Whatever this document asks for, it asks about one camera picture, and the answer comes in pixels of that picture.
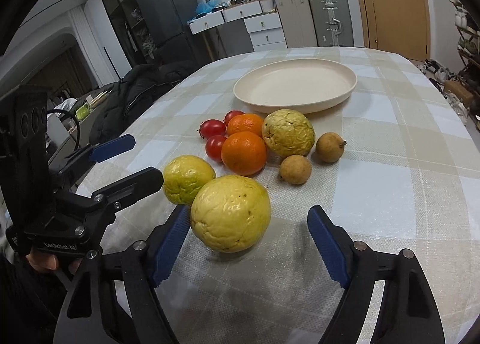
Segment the green mug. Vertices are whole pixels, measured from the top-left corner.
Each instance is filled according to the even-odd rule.
[[[85,103],[82,107],[80,107],[77,112],[75,113],[75,116],[79,121],[83,121],[87,116],[90,114],[90,107],[88,103]]]

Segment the small brown fruit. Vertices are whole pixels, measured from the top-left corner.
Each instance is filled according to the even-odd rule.
[[[280,179],[290,184],[303,184],[311,175],[311,164],[303,156],[294,154],[280,164]]]
[[[346,141],[337,133],[325,133],[317,141],[315,151],[325,163],[334,163],[342,157]]]

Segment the door frame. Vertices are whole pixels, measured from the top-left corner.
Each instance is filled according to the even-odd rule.
[[[358,5],[360,6],[360,14],[361,14],[361,22],[363,28],[363,43],[365,44],[366,48],[371,48],[370,46],[370,38],[369,38],[369,31],[368,31],[368,19],[367,19],[367,10],[365,7],[365,0],[358,0]],[[427,52],[426,57],[430,58],[430,9],[428,7],[428,0],[423,0],[425,4],[425,16],[427,20]]]

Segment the wrinkled yellow fruit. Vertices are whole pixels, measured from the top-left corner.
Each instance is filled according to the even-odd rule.
[[[337,133],[325,133],[317,141],[315,151],[325,163],[334,163],[342,157],[346,141]]]
[[[305,115],[295,110],[278,110],[263,121],[262,135],[277,155],[306,156],[315,143],[315,131]]]
[[[303,184],[311,175],[311,164],[303,156],[294,154],[280,164],[280,177],[290,184]]]
[[[191,205],[200,188],[215,179],[215,171],[197,156],[179,156],[163,170],[163,191],[174,204]]]
[[[191,205],[193,233],[219,252],[239,252],[251,247],[270,223],[267,190],[249,177],[221,176],[200,190]]]

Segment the cardboard box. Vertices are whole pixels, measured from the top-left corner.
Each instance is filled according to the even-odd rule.
[[[443,93],[452,92],[461,100],[465,108],[469,108],[473,101],[473,94],[470,93],[459,81],[447,80]]]

